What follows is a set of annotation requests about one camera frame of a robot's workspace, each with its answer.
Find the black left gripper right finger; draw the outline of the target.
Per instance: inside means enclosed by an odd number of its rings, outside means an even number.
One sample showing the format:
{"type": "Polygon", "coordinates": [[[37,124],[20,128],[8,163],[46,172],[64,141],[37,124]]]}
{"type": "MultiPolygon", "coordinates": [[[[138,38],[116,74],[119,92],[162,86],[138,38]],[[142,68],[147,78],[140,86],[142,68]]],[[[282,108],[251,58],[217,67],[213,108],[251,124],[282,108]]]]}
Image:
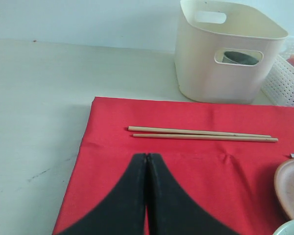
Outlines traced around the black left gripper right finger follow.
{"type": "Polygon", "coordinates": [[[150,235],[236,235],[180,186],[162,156],[147,154],[146,207],[150,235]]]}

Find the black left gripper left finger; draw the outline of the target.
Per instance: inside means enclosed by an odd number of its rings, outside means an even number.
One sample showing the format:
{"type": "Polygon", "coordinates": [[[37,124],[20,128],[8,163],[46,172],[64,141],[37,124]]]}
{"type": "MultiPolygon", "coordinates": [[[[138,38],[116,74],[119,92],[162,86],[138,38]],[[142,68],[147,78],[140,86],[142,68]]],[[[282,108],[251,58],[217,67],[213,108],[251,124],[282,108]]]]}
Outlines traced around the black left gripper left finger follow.
{"type": "Polygon", "coordinates": [[[143,235],[147,157],[135,154],[107,196],[57,235],[143,235]]]}

